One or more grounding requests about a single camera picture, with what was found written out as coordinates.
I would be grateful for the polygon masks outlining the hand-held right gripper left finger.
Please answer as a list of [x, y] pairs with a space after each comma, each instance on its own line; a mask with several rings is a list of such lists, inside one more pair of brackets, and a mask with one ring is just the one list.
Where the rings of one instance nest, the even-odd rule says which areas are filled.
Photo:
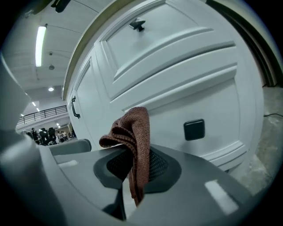
[[123, 146], [87, 151], [86, 140], [39, 147], [45, 222], [124, 222], [122, 187], [131, 168]]

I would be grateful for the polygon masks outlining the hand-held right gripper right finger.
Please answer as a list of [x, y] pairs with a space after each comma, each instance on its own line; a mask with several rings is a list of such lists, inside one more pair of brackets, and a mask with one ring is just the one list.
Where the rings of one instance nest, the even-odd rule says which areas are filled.
[[142, 202], [127, 219], [133, 226], [236, 226], [250, 192], [211, 162], [159, 145], [151, 150], [168, 163], [145, 186]]

